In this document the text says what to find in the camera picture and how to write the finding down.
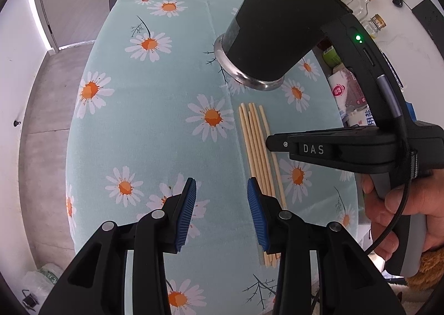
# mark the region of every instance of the daisy print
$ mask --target daisy print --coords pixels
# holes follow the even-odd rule
[[[72,185],[66,182],[66,213],[68,214],[69,232],[71,233],[71,237],[74,238],[75,228],[77,227],[74,215],[77,212],[77,209],[74,207],[74,197],[71,195],[71,191]]]
[[[279,167],[285,172],[281,174],[282,182],[288,183],[284,191],[285,195],[293,192],[292,203],[295,203],[296,199],[302,202],[302,195],[308,196],[307,187],[311,187],[311,182],[308,180],[312,174],[312,172],[309,171],[310,165],[304,162],[287,162],[281,159],[279,161]]]
[[[352,225],[355,222],[355,210],[352,205],[344,207],[344,210],[339,215],[339,222],[346,228],[348,225]]]
[[[234,122],[234,118],[228,116],[232,114],[232,109],[222,109],[225,104],[225,99],[222,98],[217,105],[214,103],[213,97],[210,97],[210,102],[205,95],[199,94],[197,100],[201,107],[194,103],[188,104],[188,108],[197,116],[188,117],[185,122],[201,122],[193,131],[193,136],[202,132],[202,141],[205,142],[208,137],[208,133],[211,132],[211,138],[213,142],[218,139],[218,132],[223,138],[227,138],[225,129],[233,129],[234,126],[230,122]]]
[[[110,81],[111,77],[107,77],[105,73],[99,75],[98,72],[94,74],[88,72],[86,80],[85,77],[82,77],[75,103],[77,118],[85,116],[87,107],[89,113],[94,114],[96,108],[99,109],[106,106],[106,102],[102,97],[109,97],[114,93],[114,89],[105,88]]]
[[[311,78],[314,81],[317,81],[317,77],[321,75],[319,73],[317,65],[315,63],[312,63],[310,59],[305,60],[304,58],[302,58],[299,61],[299,69],[305,73],[306,77]]]
[[[156,36],[153,33],[137,35],[135,39],[130,39],[130,42],[136,45],[125,48],[125,52],[134,52],[131,58],[140,58],[141,61],[145,60],[147,54],[150,61],[158,61],[160,59],[158,51],[171,53],[170,37],[164,37],[164,35],[165,33],[159,33]]]
[[[166,15],[168,18],[177,17],[179,12],[187,8],[186,6],[180,6],[183,3],[183,1],[177,0],[163,0],[161,3],[156,3],[155,6],[149,6],[148,9],[154,9],[155,12],[152,12],[154,15]]]
[[[152,4],[153,0],[134,0],[134,2],[141,5],[148,5]]]
[[[109,196],[115,198],[115,203],[119,204],[123,202],[125,207],[128,206],[128,202],[133,206],[136,205],[136,201],[140,202],[139,196],[144,194],[136,187],[143,185],[143,181],[134,181],[135,173],[130,175],[130,169],[128,166],[122,168],[122,175],[117,168],[113,169],[114,177],[106,176],[106,179],[112,183],[110,186],[106,186],[105,190],[111,191]]]
[[[194,307],[206,306],[206,302],[202,301],[203,289],[199,289],[199,285],[189,287],[191,280],[187,279],[177,289],[176,281],[167,281],[168,302],[170,303],[172,315],[196,315]]]
[[[288,97],[288,104],[292,104],[296,101],[296,109],[302,113],[302,110],[306,110],[309,107],[308,101],[310,96],[304,93],[304,87],[299,83],[289,79],[284,81],[281,86],[282,90],[285,92],[285,96]]]

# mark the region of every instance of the orange flower center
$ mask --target orange flower center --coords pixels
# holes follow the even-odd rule
[[[91,99],[97,94],[98,91],[99,86],[91,81],[85,84],[85,87],[82,89],[81,96],[83,99]]]
[[[177,9],[176,3],[163,3],[162,4],[162,10],[165,10],[166,12],[173,12]]]
[[[140,45],[145,50],[156,49],[157,48],[157,40],[148,38],[148,39],[145,39]]]
[[[304,63],[304,68],[306,69],[307,72],[311,72],[311,67],[308,63]]]
[[[118,184],[118,190],[121,194],[129,195],[133,192],[133,187],[128,181],[122,181]]]
[[[301,185],[302,181],[304,180],[304,172],[299,167],[296,167],[293,169],[293,172],[291,174],[291,178],[293,180],[293,183],[295,185]]]
[[[204,120],[211,127],[216,127],[220,122],[222,122],[222,117],[219,111],[216,111],[215,109],[211,108],[205,112]]]
[[[168,301],[170,302],[170,305],[178,308],[179,306],[186,305],[188,298],[181,292],[173,291],[168,295]]]
[[[296,99],[302,98],[302,92],[299,89],[297,89],[296,87],[291,87],[291,93],[293,93],[293,95]]]
[[[69,217],[72,217],[72,203],[69,197],[66,198],[66,212]]]
[[[350,224],[350,215],[345,214],[342,219],[342,225],[346,228]]]

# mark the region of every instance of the wooden skewer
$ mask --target wooden skewer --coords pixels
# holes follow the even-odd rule
[[[259,187],[261,188],[262,193],[265,192],[265,186],[264,186],[264,174],[261,166],[261,154],[259,153],[259,147],[258,142],[256,140],[256,128],[254,126],[253,122],[253,115],[250,111],[248,111],[248,119],[249,119],[249,125],[251,128],[251,134],[252,134],[252,146],[253,149],[253,158],[256,158],[257,162],[254,162],[256,165],[256,175],[259,183]]]
[[[264,127],[265,127],[265,133],[267,134],[267,136],[270,136],[270,127],[268,127],[268,122],[267,122],[267,117],[265,116],[264,107],[259,106],[259,111],[261,112],[262,121],[263,121]],[[273,160],[274,171],[276,173],[277,185],[279,187],[279,193],[280,193],[280,197],[281,197],[281,205],[282,205],[283,209],[286,209],[287,208],[287,201],[285,199],[284,185],[282,184],[281,173],[279,171],[279,166],[278,166],[278,159],[276,158],[276,154],[274,152],[271,153],[271,158]]]
[[[251,144],[248,140],[247,125],[245,123],[245,117],[242,112],[242,107],[239,106],[239,117],[241,119],[242,133],[244,135],[245,147],[247,148],[248,164],[250,166],[250,173],[252,177],[256,177],[256,172],[253,163],[253,154],[251,153]]]
[[[256,117],[256,122],[258,123],[258,127],[259,127],[259,135],[261,137],[262,152],[265,157],[266,172],[268,174],[268,183],[267,184],[270,186],[270,190],[271,190],[271,193],[268,193],[268,195],[276,197],[276,191],[274,189],[273,176],[271,173],[270,162],[268,160],[268,152],[267,152],[267,147],[265,145],[264,134],[262,132],[261,122],[259,121],[258,110],[256,109],[256,105],[254,103],[253,103],[253,110],[254,110],[254,116]]]
[[[264,155],[264,148],[262,146],[262,142],[263,139],[261,140],[261,135],[259,133],[259,125],[260,123],[258,122],[259,118],[256,118],[256,115],[254,113],[254,107],[252,103],[248,104],[248,107],[250,109],[251,112],[251,116],[253,119],[253,124],[254,124],[254,132],[256,134],[256,143],[257,143],[257,147],[258,147],[258,163],[259,163],[259,169],[261,171],[261,176],[262,176],[262,185],[263,185],[263,194],[266,194],[268,196],[271,195],[271,189],[270,189],[270,183],[268,181],[268,174],[267,174],[267,168],[265,165],[265,155]]]

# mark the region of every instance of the finger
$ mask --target finger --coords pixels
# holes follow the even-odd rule
[[[372,239],[375,241],[382,234],[384,230],[385,226],[382,226],[381,224],[376,222],[372,222],[371,224]],[[387,261],[392,256],[393,252],[396,251],[398,246],[399,246],[398,237],[394,234],[393,231],[390,231],[386,236],[386,238],[378,245],[377,249],[384,250],[385,252],[388,253],[389,257],[387,259],[383,257],[384,260]]]
[[[391,190],[385,198],[385,207],[395,213],[403,194],[403,186]],[[410,194],[403,214],[427,214],[444,217],[444,172],[434,170],[427,178],[418,178],[410,186]]]
[[[370,192],[373,191],[373,188],[375,186],[369,174],[362,175],[361,186],[365,194],[369,194]]]
[[[364,208],[365,215],[372,221],[377,221],[378,216],[381,214],[385,214],[387,216],[390,215],[390,212],[388,212],[385,207],[384,201],[378,198],[376,191],[372,191],[365,195]]]

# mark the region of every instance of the light blue floral tablecloth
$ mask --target light blue floral tablecloth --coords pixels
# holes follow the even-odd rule
[[[311,52],[271,92],[221,70],[213,43],[242,1],[118,0],[79,87],[66,166],[77,251],[104,221],[137,221],[187,177],[198,182],[187,244],[165,256],[173,315],[258,315],[273,306],[278,269],[264,265],[247,203],[240,103],[262,104],[272,133],[342,126]],[[266,38],[258,57],[284,45]],[[291,211],[321,225],[342,221],[356,235],[352,174],[277,157]],[[130,279],[129,270],[128,294]]]

